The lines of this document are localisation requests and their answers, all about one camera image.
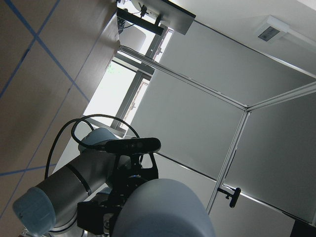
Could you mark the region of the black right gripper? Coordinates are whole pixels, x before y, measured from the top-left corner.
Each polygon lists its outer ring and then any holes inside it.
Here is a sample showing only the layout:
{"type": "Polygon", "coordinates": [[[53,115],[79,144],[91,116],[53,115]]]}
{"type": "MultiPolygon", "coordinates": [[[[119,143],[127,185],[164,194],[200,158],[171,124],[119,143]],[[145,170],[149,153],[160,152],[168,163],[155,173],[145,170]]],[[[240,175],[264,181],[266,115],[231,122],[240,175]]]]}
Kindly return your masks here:
{"type": "Polygon", "coordinates": [[[130,195],[144,183],[158,178],[158,167],[153,153],[149,153],[152,167],[143,168],[142,155],[128,156],[130,167],[119,165],[116,155],[112,172],[111,192],[107,199],[79,202],[77,226],[94,235],[112,235],[119,214],[130,195]]]}

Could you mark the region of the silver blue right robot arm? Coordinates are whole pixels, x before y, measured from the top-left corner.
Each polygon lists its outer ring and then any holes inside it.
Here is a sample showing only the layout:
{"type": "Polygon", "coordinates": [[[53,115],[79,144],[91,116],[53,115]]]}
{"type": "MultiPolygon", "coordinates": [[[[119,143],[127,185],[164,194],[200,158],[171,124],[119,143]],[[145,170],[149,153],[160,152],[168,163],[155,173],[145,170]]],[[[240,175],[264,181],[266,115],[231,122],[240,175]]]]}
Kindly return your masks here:
{"type": "Polygon", "coordinates": [[[36,236],[65,231],[75,220],[77,203],[84,201],[103,184],[123,193],[131,176],[149,181],[158,177],[156,164],[142,168],[141,155],[160,150],[157,138],[119,139],[106,128],[97,128],[84,137],[80,155],[29,188],[12,209],[26,229],[36,236]]]}

